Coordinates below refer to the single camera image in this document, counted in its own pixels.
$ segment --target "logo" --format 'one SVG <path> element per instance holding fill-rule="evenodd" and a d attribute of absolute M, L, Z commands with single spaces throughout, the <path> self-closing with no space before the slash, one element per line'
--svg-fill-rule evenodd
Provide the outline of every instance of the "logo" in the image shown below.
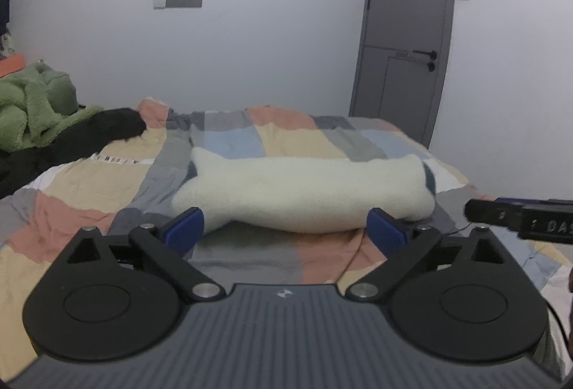
<path fill-rule="evenodd" d="M 547 223 L 547 233 L 552 233 L 557 231 L 558 234 L 573 234 L 573 223 L 570 226 L 567 226 L 565 221 L 557 221 L 555 219 L 550 220 Z"/>
<path fill-rule="evenodd" d="M 277 292 L 277 295 L 278 295 L 280 298 L 289 298 L 289 297 L 291 297 L 291 296 L 294 295 L 294 292 L 289 291 L 288 289 L 283 289 L 283 290 L 281 290 L 281 291 L 278 291 L 278 292 Z"/>

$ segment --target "colorful quilt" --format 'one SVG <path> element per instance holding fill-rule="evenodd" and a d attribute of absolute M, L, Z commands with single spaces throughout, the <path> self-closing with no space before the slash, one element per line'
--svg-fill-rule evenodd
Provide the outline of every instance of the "colorful quilt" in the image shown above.
<path fill-rule="evenodd" d="M 366 161 L 416 154 L 435 174 L 437 204 L 429 223 L 444 233 L 467 225 L 463 205 L 479 195 L 456 169 L 379 119 L 310 116 L 272 107 L 181 114 L 152 99 L 138 110 L 148 127 L 141 137 L 52 168 L 0 200 L 0 378 L 9 380 L 35 358 L 22 326 L 22 306 L 71 237 L 85 225 L 116 235 L 144 222 L 170 220 L 171 197 L 194 175 L 192 146 L 226 158 Z M 567 324 L 571 263 L 551 244 L 495 232 Z M 385 260 L 363 230 L 308 235 L 237 222 L 205 236 L 186 258 L 227 290 L 235 282 L 337 283 L 341 292 Z M 552 335 L 559 342 L 555 329 Z M 567 371 L 567 353 L 557 347 L 559 364 Z"/>

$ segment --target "orange cushion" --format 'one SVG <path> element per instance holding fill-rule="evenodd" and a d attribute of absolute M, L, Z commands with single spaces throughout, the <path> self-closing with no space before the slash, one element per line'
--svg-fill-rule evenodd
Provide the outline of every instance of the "orange cushion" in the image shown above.
<path fill-rule="evenodd" d="M 24 60 L 23 54 L 15 54 L 9 58 L 2 59 L 2 61 L 0 61 L 0 77 L 24 69 L 25 66 L 26 61 Z"/>

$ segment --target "light switch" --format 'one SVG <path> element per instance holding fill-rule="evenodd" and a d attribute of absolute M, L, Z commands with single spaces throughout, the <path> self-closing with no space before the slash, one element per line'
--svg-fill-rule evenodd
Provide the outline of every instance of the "light switch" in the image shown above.
<path fill-rule="evenodd" d="M 153 0 L 154 9 L 201 8 L 203 0 Z"/>

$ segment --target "white fluffy pillow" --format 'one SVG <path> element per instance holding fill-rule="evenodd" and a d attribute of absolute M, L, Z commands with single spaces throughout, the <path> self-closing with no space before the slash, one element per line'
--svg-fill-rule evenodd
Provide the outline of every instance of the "white fluffy pillow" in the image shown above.
<path fill-rule="evenodd" d="M 206 233 L 232 220 L 299 233 L 363 228 L 373 207 L 397 219 L 419 220 L 434 210 L 426 171 L 417 156 L 348 159 L 263 157 L 227 160 L 195 147 L 198 176 L 173 198 L 176 214 L 191 206 Z"/>

